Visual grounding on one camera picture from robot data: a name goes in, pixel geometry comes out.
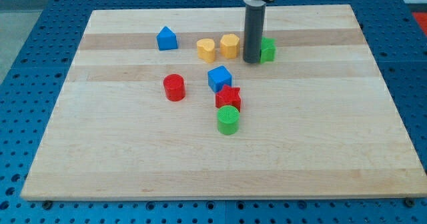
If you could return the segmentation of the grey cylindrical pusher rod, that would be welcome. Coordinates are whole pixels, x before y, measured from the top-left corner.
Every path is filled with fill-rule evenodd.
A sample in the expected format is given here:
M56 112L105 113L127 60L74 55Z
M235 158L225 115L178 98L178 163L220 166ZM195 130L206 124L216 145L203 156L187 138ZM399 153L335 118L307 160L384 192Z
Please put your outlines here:
M246 63L260 62L265 11L265 1L246 2L243 52Z

